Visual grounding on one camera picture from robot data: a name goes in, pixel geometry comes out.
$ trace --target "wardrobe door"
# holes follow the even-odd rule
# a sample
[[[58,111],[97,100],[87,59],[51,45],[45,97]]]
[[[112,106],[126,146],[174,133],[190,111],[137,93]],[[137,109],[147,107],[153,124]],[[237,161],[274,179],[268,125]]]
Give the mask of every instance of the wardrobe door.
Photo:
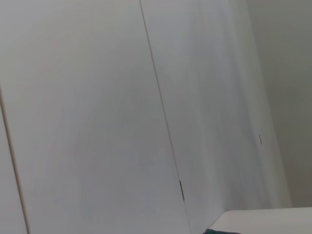
[[[25,234],[26,226],[0,109],[0,233]]]
[[[138,0],[0,8],[31,234],[189,234]]]

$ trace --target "white surface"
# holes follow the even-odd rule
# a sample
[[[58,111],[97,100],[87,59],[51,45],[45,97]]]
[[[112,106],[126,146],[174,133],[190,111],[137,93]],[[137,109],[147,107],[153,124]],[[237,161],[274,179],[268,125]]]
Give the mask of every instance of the white surface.
[[[230,211],[210,228],[241,234],[310,234],[312,208]]]
[[[189,234],[137,0],[1,4],[31,234]]]
[[[246,2],[142,6],[193,234],[227,210],[290,206]]]
[[[20,196],[0,108],[0,233],[26,234]]]
[[[248,0],[294,207],[312,206],[312,1]]]

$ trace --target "metal hinge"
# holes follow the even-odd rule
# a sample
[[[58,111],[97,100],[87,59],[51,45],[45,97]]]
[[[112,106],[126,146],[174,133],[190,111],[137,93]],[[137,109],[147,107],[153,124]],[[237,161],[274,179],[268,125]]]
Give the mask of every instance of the metal hinge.
[[[180,180],[180,188],[181,188],[181,193],[182,193],[183,200],[185,200],[185,199],[184,199],[184,192],[183,192],[183,188],[182,188],[182,182],[181,182],[181,180]]]

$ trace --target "dark blue object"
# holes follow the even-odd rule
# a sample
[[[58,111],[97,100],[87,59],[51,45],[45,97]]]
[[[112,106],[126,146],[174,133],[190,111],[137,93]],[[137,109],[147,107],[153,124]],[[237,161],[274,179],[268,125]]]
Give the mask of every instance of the dark blue object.
[[[239,234],[239,233],[228,233],[228,232],[221,232],[221,231],[215,231],[212,229],[207,229],[204,234]]]

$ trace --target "door hinge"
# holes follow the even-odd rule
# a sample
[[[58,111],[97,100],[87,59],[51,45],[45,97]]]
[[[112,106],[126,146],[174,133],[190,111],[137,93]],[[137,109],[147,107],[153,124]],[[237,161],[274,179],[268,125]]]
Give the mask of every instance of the door hinge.
[[[180,180],[180,188],[181,188],[181,193],[182,193],[182,197],[183,197],[183,200],[185,200],[185,198],[184,198],[184,192],[183,192],[183,187],[182,187],[182,182],[181,182],[181,180]]]

